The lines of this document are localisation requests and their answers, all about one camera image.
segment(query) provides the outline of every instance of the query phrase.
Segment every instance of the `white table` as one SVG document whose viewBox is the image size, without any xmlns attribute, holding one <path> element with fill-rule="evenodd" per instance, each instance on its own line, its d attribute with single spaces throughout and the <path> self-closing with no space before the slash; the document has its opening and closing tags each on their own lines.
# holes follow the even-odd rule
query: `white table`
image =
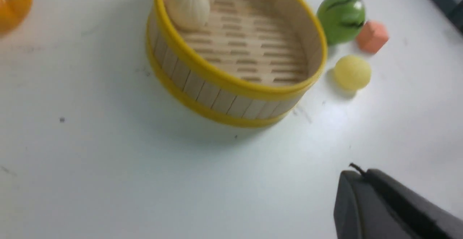
<svg viewBox="0 0 463 239">
<path fill-rule="evenodd" d="M 34 1 L 0 40 L 0 238 L 334 239 L 350 162 L 463 218 L 463 38 L 430 0 L 365 0 L 391 36 L 363 55 L 369 86 L 351 99 L 323 74 L 260 130 L 162 88 L 144 54 L 152 0 Z"/>
</svg>

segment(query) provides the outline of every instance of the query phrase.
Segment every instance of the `bamboo steamer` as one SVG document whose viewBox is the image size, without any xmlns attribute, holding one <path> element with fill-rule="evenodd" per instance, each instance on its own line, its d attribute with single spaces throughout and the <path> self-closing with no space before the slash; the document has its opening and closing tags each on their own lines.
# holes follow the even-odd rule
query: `bamboo steamer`
<svg viewBox="0 0 463 239">
<path fill-rule="evenodd" d="M 303 0 L 210 0 L 205 27 L 177 30 L 154 0 L 147 55 L 161 83 L 215 121 L 263 127 L 282 119 L 319 79 L 326 39 Z"/>
</svg>

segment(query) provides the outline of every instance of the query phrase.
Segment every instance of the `yellow foam ball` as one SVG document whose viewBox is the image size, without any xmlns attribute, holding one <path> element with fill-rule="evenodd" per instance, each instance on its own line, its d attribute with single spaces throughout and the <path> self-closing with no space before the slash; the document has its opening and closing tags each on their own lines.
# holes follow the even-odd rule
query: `yellow foam ball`
<svg viewBox="0 0 463 239">
<path fill-rule="evenodd" d="M 362 58 L 344 56 L 334 66 L 334 78 L 342 88 L 356 91 L 370 82 L 371 68 Z"/>
</svg>

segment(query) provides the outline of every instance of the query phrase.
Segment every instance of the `orange cube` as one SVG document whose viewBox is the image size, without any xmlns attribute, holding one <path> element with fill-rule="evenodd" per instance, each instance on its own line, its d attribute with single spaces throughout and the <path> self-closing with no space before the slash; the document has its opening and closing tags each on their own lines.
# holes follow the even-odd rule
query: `orange cube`
<svg viewBox="0 0 463 239">
<path fill-rule="evenodd" d="M 365 23 L 356 40 L 361 50 L 376 54 L 389 40 L 389 35 L 383 24 L 369 20 Z"/>
</svg>

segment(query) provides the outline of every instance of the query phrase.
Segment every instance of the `orange object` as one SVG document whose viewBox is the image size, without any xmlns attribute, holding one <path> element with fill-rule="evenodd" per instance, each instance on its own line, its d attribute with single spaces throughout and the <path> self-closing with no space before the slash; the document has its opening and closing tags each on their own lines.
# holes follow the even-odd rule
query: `orange object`
<svg viewBox="0 0 463 239">
<path fill-rule="evenodd" d="M 375 54 L 389 40 L 389 35 L 385 25 L 370 20 L 365 23 L 356 40 L 361 50 Z"/>
<path fill-rule="evenodd" d="M 18 26 L 29 13 L 32 0 L 0 0 L 0 34 Z"/>
</svg>

